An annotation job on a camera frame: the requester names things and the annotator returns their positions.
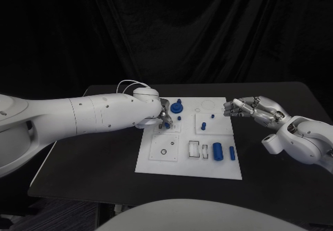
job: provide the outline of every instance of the robotic hand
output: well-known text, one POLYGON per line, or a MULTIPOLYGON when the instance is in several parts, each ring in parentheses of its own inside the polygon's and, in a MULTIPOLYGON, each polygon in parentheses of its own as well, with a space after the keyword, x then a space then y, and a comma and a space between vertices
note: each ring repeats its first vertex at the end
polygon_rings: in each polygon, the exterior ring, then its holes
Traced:
POLYGON ((261 143, 270 154, 283 150, 304 164, 317 164, 333 173, 333 126, 301 116, 291 117, 277 102, 268 98, 247 97, 226 102, 225 116, 254 117, 277 134, 261 143))
POLYGON ((0 95, 0 177, 66 137, 144 128, 157 119, 172 125, 167 109, 169 101, 149 86, 137 88, 133 96, 117 93, 35 101, 0 95))

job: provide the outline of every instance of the blue cylinder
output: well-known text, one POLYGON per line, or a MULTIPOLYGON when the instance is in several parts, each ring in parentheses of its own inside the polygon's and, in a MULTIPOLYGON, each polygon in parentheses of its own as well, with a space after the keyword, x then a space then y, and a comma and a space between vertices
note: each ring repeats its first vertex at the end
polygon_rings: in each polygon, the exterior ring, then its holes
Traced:
POLYGON ((183 105, 180 103, 173 103, 170 106, 170 110, 175 114, 183 111, 183 105))
POLYGON ((221 143, 213 143, 213 159, 221 161, 224 160, 224 152, 221 143))
POLYGON ((231 150, 231 160, 235 160, 235 150, 234 150, 234 146, 229 147, 231 150))
POLYGON ((202 130, 205 131, 206 130, 206 123, 203 122, 203 125, 202 125, 202 130))

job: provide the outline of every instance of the black table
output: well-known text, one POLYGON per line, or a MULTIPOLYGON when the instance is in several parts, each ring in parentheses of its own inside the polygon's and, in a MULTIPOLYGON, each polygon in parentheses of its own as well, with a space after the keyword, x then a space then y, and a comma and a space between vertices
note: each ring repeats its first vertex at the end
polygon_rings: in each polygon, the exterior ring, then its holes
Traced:
MULTIPOLYGON (((117 86, 91 86, 85 95, 114 93, 117 86)), ((332 124, 307 86, 299 82, 151 85, 160 97, 265 96, 290 115, 332 124)), ((143 130, 87 134, 56 142, 29 195, 140 205, 170 198, 224 202, 309 223, 332 224, 333 175, 268 154, 261 140, 274 131, 252 118, 232 118, 242 180, 134 173, 143 130)))

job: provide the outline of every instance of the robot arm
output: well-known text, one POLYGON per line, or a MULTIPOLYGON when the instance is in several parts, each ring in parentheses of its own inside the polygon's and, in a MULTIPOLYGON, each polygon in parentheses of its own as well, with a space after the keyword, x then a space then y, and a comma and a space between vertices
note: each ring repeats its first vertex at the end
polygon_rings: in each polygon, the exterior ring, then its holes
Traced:
POLYGON ((268 98, 247 97, 226 102, 225 116, 254 117, 277 134, 268 135, 261 143, 270 154, 283 150, 300 162, 317 164, 333 173, 333 127, 301 116, 291 117, 283 107, 268 98))
POLYGON ((172 124, 167 103, 151 88, 137 88, 133 96, 118 93, 43 101, 0 95, 0 177, 66 137, 144 128, 159 118, 172 124))

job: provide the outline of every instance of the white cable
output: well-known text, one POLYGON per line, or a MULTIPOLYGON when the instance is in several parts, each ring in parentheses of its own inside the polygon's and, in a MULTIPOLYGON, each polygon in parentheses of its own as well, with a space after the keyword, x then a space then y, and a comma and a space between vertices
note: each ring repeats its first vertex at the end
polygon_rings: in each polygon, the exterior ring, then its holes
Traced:
MULTIPOLYGON (((131 84, 127 86, 127 88, 128 88, 131 85, 134 85, 134 84, 140 84, 140 83, 131 83, 131 84)), ((124 89, 123 94, 126 93, 127 88, 124 89)))
POLYGON ((126 82, 126 81, 128 81, 128 82, 134 82, 134 83, 139 83, 139 84, 143 84, 147 88, 150 88, 150 86, 149 86, 146 83, 140 83, 139 81, 136 81, 136 80, 130 80, 130 79, 126 79, 126 80, 120 81, 120 84, 121 84, 123 82, 126 82))

